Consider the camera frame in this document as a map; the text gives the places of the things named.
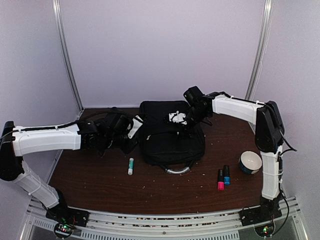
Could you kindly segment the black student backpack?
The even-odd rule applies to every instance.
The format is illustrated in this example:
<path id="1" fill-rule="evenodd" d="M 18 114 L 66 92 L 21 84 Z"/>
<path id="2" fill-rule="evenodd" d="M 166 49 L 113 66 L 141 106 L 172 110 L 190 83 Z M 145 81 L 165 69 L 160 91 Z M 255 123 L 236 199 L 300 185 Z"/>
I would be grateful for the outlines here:
<path id="1" fill-rule="evenodd" d="M 167 173 L 183 174 L 195 161 L 205 154 L 205 134 L 199 124 L 187 129 L 180 119 L 173 116 L 186 115 L 190 106 L 186 101 L 143 101 L 139 116 L 143 120 L 138 130 L 138 142 L 143 160 L 159 166 Z M 185 164 L 185 168 L 173 171 L 169 165 Z"/>

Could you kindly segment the blue capped black highlighter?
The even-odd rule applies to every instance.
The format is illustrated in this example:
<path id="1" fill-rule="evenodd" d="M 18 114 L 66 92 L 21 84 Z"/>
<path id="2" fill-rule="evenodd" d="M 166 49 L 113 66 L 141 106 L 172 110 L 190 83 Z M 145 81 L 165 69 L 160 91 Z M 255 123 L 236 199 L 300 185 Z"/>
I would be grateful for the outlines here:
<path id="1" fill-rule="evenodd" d="M 225 185 L 231 184 L 231 178 L 230 178 L 230 167 L 229 165 L 223 166 L 223 180 Z"/>

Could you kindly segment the pink capped black highlighter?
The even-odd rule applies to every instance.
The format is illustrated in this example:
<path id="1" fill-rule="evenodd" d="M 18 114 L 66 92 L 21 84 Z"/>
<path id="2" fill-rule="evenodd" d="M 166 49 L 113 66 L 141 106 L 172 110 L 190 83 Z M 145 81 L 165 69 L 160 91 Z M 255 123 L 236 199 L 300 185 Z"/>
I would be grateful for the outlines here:
<path id="1" fill-rule="evenodd" d="M 225 188 L 224 171 L 222 169 L 219 169 L 218 175 L 217 175 L 217 189 L 219 191 L 223 191 L 224 188 Z"/>

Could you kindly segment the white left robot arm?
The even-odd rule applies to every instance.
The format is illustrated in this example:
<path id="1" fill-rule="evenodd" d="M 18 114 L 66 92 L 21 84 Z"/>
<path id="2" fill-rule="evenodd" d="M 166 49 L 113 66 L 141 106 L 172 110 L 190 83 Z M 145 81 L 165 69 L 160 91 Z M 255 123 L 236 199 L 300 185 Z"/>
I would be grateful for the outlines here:
<path id="1" fill-rule="evenodd" d="M 79 120 L 65 125 L 22 127 L 13 121 L 5 123 L 0 137 L 0 178 L 23 188 L 38 199 L 46 210 L 61 222 L 72 218 L 63 194 L 46 184 L 23 160 L 23 156 L 55 150 L 96 149 L 103 155 L 107 149 L 119 148 L 130 153 L 137 144 L 135 135 L 143 121 L 138 118 L 118 120 Z"/>

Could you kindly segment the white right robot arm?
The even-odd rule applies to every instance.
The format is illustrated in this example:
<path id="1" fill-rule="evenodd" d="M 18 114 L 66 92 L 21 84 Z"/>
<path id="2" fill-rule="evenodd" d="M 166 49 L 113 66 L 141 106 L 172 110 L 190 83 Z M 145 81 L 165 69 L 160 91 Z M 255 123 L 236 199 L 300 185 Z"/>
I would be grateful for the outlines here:
<path id="1" fill-rule="evenodd" d="M 183 96 L 190 105 L 184 118 L 188 128 L 213 114 L 231 116 L 255 126 L 254 142 L 260 151 L 263 170 L 260 206 L 256 216 L 261 221 L 268 220 L 276 212 L 282 198 L 283 145 L 288 144 L 277 103 L 245 100 L 224 91 L 204 94 L 197 86 L 189 88 Z"/>

